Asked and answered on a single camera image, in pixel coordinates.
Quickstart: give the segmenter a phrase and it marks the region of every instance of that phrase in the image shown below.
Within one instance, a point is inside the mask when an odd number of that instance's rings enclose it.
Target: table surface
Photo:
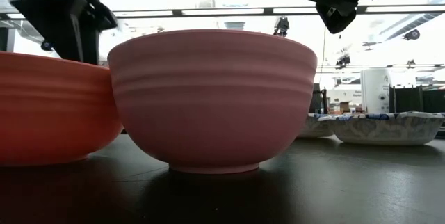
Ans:
[[[445,223],[445,141],[295,141],[260,169],[187,175],[127,135],[76,163],[0,168],[0,223]]]

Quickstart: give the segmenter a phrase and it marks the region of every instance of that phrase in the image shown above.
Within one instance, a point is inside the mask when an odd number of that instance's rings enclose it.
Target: orange bowl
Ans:
[[[0,166],[83,159],[121,131],[107,68],[0,52]]]

